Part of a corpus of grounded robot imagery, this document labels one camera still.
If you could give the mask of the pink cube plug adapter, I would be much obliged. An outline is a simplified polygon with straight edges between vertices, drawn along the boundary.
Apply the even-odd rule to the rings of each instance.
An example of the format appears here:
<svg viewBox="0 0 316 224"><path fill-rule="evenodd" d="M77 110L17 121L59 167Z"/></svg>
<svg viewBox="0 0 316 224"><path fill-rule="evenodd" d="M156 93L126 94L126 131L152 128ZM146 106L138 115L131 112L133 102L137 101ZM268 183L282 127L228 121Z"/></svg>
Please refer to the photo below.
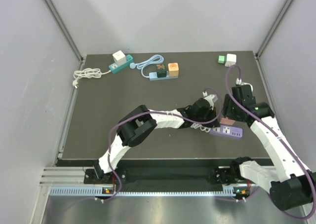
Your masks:
<svg viewBox="0 0 316 224"><path fill-rule="evenodd" d="M234 123L235 123L235 120L232 120L226 117L222 117L220 119L220 124L223 124L223 125L233 126Z"/></svg>

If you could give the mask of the purple power strip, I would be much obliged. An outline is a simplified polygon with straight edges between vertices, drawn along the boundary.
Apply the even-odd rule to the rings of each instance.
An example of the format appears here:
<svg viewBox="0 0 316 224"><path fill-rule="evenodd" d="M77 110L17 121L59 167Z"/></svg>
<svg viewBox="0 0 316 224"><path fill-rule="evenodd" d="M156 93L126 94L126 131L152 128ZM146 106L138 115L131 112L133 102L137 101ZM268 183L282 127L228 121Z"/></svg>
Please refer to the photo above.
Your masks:
<svg viewBox="0 0 316 224"><path fill-rule="evenodd" d="M211 135L228 137L233 139L241 139L243 137L243 130L238 127L220 125L220 127L211 128L208 132Z"/></svg>

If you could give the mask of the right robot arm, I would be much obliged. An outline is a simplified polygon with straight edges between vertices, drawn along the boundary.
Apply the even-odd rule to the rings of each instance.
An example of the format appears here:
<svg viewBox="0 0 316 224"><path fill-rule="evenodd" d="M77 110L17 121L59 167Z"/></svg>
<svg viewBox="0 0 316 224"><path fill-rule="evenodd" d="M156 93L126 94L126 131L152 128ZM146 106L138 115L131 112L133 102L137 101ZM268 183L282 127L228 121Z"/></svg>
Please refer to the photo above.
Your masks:
<svg viewBox="0 0 316 224"><path fill-rule="evenodd" d="M216 171L222 183L250 180L264 189L281 211L315 201L316 174L297 157L270 106L256 102L250 85L232 87L231 93L225 96L223 115L248 125L262 143L275 170L264 168L250 157L238 157L230 163L227 173Z"/></svg>

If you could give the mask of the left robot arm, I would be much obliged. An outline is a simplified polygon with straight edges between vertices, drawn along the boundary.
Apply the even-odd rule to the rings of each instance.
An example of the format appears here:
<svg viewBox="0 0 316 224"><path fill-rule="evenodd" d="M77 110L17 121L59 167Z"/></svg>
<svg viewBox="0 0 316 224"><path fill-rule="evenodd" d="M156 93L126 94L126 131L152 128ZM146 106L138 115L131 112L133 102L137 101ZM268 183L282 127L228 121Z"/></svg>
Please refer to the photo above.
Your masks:
<svg viewBox="0 0 316 224"><path fill-rule="evenodd" d="M109 132L109 145L105 154L94 163L95 177L108 182L112 172L125 153L140 145L155 129L202 128L209 130L219 126L214 94L199 98L193 105L172 111L154 111L140 105L124 117Z"/></svg>

